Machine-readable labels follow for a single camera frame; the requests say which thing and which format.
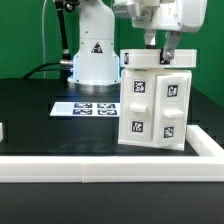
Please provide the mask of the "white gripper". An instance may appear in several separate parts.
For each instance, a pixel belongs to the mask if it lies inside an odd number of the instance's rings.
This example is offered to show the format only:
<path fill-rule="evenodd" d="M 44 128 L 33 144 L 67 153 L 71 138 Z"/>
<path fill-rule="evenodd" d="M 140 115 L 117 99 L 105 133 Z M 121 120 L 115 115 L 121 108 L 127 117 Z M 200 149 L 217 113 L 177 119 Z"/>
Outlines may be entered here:
<path fill-rule="evenodd" d="M 167 31 L 162 59 L 174 59 L 180 32 L 198 32 L 203 25 L 208 0 L 114 0 L 119 18 L 130 18 L 134 28 L 145 30 L 147 49 L 156 48 L 156 31 Z"/>

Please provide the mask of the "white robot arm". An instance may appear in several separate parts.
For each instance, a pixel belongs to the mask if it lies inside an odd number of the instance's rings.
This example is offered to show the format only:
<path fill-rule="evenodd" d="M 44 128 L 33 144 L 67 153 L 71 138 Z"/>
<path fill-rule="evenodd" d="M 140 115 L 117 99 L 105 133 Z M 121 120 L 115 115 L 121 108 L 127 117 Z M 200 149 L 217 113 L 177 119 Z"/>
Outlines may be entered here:
<path fill-rule="evenodd" d="M 150 46 L 158 30 L 167 33 L 162 59 L 169 62 L 183 32 L 201 28 L 208 0 L 81 0 L 79 5 L 79 50 L 73 58 L 71 83 L 113 85 L 120 81 L 119 57 L 114 51 L 115 19 L 129 18 L 142 28 Z"/>

